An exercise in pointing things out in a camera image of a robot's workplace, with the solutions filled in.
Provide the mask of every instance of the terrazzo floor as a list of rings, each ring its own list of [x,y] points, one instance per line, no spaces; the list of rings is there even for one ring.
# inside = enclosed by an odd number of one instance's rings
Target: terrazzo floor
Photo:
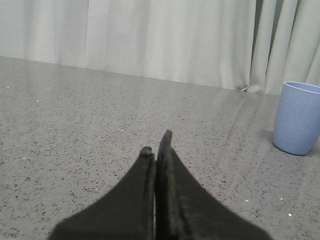
[[[320,236],[320,141],[272,144],[279,98],[0,57],[0,239],[43,240],[166,129],[194,177],[276,240]]]

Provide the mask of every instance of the white curtain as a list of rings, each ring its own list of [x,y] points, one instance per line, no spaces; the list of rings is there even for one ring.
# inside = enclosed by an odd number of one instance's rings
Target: white curtain
[[[319,0],[0,0],[0,56],[274,95],[319,41]]]

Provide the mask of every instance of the light blue cup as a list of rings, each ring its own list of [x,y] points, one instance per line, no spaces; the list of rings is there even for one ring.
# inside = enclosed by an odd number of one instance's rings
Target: light blue cup
[[[294,155],[307,154],[320,135],[320,87],[283,83],[273,128],[273,143]]]

